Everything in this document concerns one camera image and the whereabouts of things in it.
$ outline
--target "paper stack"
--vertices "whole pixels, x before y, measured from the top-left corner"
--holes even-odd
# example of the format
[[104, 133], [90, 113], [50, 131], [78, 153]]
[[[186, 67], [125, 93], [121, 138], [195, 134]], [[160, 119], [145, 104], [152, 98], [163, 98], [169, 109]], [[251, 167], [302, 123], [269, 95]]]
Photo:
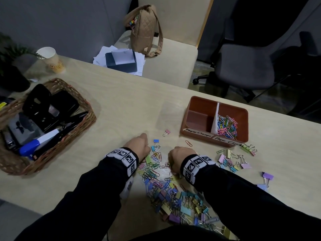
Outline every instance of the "paper stack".
[[[95, 65], [101, 66], [101, 67], [107, 67], [106, 66], [106, 57], [105, 54], [108, 52], [112, 52], [118, 50], [116, 47], [102, 47], [100, 52], [96, 57], [94, 57], [94, 61], [92, 62]], [[136, 61], [137, 61], [137, 72], [131, 72], [132, 75], [142, 76], [142, 70], [145, 64], [145, 55], [142, 53], [135, 52]]]

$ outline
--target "wicker basket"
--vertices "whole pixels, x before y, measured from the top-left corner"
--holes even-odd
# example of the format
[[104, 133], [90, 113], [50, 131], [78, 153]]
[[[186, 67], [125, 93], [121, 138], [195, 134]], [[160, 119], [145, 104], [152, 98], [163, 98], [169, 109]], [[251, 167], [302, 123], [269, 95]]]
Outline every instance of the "wicker basket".
[[[5, 148], [5, 143], [0, 137], [0, 168], [2, 171], [10, 175], [29, 175], [40, 171], [50, 160], [52, 160], [59, 152], [69, 145], [78, 135], [96, 121], [96, 116], [91, 105], [79, 94], [79, 92], [59, 78], [52, 79], [43, 84], [51, 93], [60, 90], [69, 92], [79, 103], [79, 106], [88, 111], [83, 120], [68, 133], [62, 140], [40, 156], [36, 161], [31, 161], [28, 157], [21, 157]], [[0, 111], [0, 129], [3, 129], [17, 113], [22, 111], [22, 105], [29, 93], [19, 100], [15, 100]]]

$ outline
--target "backpack strap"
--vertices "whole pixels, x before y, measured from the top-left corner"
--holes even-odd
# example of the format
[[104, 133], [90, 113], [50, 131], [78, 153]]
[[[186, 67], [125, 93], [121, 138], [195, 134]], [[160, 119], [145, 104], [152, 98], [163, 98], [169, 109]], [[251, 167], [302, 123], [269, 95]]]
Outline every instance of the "backpack strap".
[[162, 48], [163, 48], [164, 37], [163, 37], [163, 32], [162, 32], [162, 29], [161, 29], [161, 25], [159, 23], [159, 19], [158, 19], [157, 13], [156, 13], [155, 6], [154, 5], [147, 5], [147, 6], [150, 6], [150, 8], [153, 11], [153, 13], [154, 13], [154, 15], [156, 17], [156, 20], [158, 22], [158, 31], [159, 31], [158, 47], [157, 47], [156, 51], [151, 52], [151, 53], [146, 55], [146, 57], [153, 57], [153, 56], [158, 56], [159, 54], [161, 54]]
[[141, 7], [137, 7], [134, 10], [132, 10], [129, 14], [127, 14], [124, 17], [124, 25], [125, 25], [125, 27], [130, 27], [129, 22], [132, 21], [139, 14], [139, 12], [141, 10], [144, 10], [144, 9], [150, 7], [150, 6], [151, 6], [150, 4], [147, 4], [147, 5], [144, 5], [144, 6], [141, 6]]

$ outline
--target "paper cup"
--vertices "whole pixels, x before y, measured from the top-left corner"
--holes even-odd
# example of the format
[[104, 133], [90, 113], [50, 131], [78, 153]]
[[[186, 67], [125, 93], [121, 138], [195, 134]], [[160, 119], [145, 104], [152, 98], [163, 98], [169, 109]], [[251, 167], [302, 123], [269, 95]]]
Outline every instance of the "paper cup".
[[43, 47], [40, 48], [37, 53], [44, 58], [39, 58], [43, 60], [55, 73], [65, 72], [66, 68], [59, 60], [59, 56], [56, 53], [56, 50], [52, 47]]

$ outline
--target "brown plastic organizer tray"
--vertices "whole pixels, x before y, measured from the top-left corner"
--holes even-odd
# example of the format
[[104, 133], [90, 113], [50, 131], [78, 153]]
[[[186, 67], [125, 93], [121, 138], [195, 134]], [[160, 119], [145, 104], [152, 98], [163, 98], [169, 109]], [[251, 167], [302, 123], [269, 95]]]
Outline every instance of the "brown plastic organizer tray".
[[248, 112], [246, 109], [220, 102], [218, 114], [229, 116], [238, 123], [236, 139], [222, 135], [212, 134], [211, 128], [215, 117], [217, 101], [192, 96], [183, 118], [180, 133], [210, 142], [223, 147], [231, 148], [248, 141]]

